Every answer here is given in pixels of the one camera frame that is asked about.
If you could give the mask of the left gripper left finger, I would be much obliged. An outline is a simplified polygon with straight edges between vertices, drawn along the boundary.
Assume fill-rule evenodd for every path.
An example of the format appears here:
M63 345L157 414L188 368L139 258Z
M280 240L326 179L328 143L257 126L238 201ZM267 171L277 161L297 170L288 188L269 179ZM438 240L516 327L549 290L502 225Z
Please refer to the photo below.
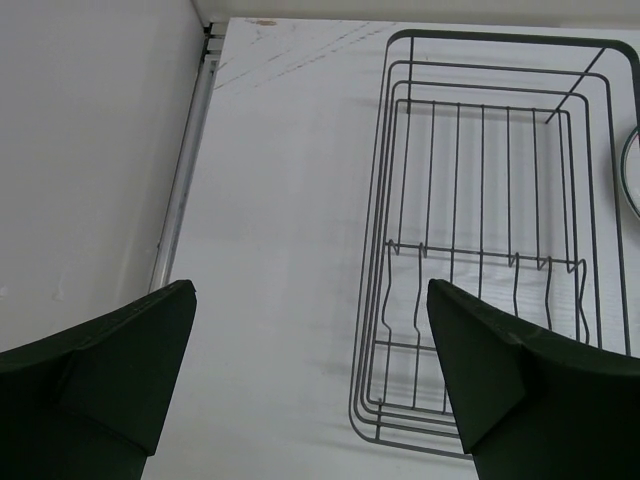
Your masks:
M1 355L4 479L139 479L156 453L196 313L175 281Z

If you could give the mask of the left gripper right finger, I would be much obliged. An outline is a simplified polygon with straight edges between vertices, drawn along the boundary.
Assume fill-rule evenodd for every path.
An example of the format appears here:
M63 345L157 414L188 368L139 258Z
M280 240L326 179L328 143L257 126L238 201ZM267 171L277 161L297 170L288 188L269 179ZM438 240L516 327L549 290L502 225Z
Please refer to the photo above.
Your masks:
M427 310L462 447L481 479L636 479L639 361L441 279Z

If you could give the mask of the white plate red characters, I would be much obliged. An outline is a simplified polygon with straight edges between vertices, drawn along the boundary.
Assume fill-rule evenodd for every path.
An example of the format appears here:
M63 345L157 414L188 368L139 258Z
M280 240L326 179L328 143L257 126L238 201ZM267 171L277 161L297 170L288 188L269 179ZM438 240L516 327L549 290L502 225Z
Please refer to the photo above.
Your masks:
M620 157L619 183L634 216L640 216L639 129L634 128L624 142Z

